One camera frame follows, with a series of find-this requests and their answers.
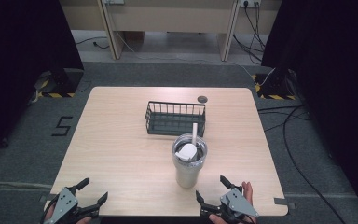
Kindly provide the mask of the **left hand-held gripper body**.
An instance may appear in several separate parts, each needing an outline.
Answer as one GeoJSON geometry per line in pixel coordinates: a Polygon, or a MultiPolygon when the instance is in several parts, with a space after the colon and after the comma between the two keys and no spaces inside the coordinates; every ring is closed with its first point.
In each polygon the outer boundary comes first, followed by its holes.
{"type": "Polygon", "coordinates": [[[81,208],[78,206],[78,199],[69,191],[70,187],[64,187],[61,192],[48,204],[48,208],[42,215],[42,224],[76,224],[84,217],[99,216],[99,211],[91,212],[90,206],[81,208]],[[55,205],[53,215],[50,219],[44,221],[48,209],[55,205]]]}

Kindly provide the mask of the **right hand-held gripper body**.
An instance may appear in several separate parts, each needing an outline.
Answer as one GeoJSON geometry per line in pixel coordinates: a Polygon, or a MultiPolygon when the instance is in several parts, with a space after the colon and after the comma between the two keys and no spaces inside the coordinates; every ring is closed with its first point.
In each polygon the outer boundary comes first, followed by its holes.
{"type": "MultiPolygon", "coordinates": [[[[253,208],[251,204],[239,192],[237,189],[230,189],[226,194],[219,198],[220,212],[214,215],[218,215],[228,224],[245,224],[243,219],[245,217],[259,217],[258,212],[253,208]]],[[[208,217],[210,214],[202,214],[202,217],[208,217]]]]}

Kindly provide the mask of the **white straw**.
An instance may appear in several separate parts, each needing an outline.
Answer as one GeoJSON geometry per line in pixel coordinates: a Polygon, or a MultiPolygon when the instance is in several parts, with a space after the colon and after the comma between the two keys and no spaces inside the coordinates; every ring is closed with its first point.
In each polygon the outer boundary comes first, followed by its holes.
{"type": "Polygon", "coordinates": [[[191,144],[194,147],[197,147],[197,136],[198,136],[198,123],[195,122],[192,125],[192,139],[191,139],[191,144]]]}

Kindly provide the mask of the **beige desk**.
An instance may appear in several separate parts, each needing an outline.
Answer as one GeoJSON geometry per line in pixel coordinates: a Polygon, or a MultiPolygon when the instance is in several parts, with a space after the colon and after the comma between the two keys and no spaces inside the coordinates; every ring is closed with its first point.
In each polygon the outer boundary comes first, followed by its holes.
{"type": "Polygon", "coordinates": [[[211,33],[220,59],[228,59],[234,35],[270,33],[282,0],[240,7],[239,0],[59,0],[73,30],[107,34],[111,55],[121,57],[125,32],[211,33]]]}

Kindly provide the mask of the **person's left hand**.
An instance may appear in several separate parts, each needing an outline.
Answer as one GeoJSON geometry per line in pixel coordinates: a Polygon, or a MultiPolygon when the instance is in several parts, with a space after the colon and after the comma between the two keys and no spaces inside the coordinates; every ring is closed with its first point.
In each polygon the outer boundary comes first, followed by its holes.
{"type": "MultiPolygon", "coordinates": [[[[46,215],[43,219],[44,221],[46,221],[52,217],[54,209],[55,209],[55,205],[52,205],[48,209],[48,211],[46,212],[46,215]]],[[[79,220],[76,224],[90,224],[91,221],[92,221],[92,217],[84,217],[81,220],[79,220]]]]}

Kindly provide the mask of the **steel tumbler with clear lid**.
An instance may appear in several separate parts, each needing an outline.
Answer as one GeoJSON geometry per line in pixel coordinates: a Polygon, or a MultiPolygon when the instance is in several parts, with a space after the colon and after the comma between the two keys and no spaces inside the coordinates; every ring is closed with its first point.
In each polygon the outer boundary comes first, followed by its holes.
{"type": "Polygon", "coordinates": [[[191,133],[180,135],[172,145],[172,162],[176,170],[176,182],[185,189],[193,188],[198,180],[208,154],[206,142],[191,133]]]}

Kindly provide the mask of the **black curtain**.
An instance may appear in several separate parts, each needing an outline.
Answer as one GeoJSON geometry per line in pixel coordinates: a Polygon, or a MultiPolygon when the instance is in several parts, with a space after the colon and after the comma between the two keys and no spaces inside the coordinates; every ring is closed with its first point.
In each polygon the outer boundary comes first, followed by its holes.
{"type": "Polygon", "coordinates": [[[282,0],[262,64],[298,86],[358,196],[358,0],[282,0]]]}
{"type": "Polygon", "coordinates": [[[0,0],[0,142],[42,73],[82,67],[60,0],[0,0]]]}

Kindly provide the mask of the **person's right hand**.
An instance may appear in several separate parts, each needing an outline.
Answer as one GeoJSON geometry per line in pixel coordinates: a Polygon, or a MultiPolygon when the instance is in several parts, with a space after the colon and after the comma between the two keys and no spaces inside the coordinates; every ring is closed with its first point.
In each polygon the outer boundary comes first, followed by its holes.
{"type": "MultiPolygon", "coordinates": [[[[250,182],[243,181],[241,183],[243,187],[243,196],[247,200],[249,204],[253,204],[253,188],[250,182]]],[[[228,224],[224,219],[219,217],[218,215],[209,215],[209,219],[213,224],[228,224]]],[[[243,221],[246,224],[257,224],[257,219],[255,217],[245,217],[243,221]]]]}

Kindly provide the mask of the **black tape floor mark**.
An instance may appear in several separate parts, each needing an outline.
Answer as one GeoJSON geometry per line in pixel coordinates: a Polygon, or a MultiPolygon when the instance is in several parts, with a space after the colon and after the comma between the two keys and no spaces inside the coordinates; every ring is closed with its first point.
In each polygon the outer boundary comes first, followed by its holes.
{"type": "Polygon", "coordinates": [[[66,121],[71,120],[72,118],[72,116],[61,116],[55,127],[56,132],[51,135],[54,137],[66,136],[71,129],[71,126],[66,124],[66,121]]]}

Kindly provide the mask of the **black wire basket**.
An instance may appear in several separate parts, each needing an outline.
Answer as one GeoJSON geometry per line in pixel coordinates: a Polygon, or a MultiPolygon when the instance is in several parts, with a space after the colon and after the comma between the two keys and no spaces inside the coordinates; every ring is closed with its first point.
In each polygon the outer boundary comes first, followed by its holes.
{"type": "Polygon", "coordinates": [[[197,135],[202,137],[206,127],[206,106],[203,104],[149,101],[145,126],[149,134],[175,135],[192,133],[197,123],[197,135]]]}

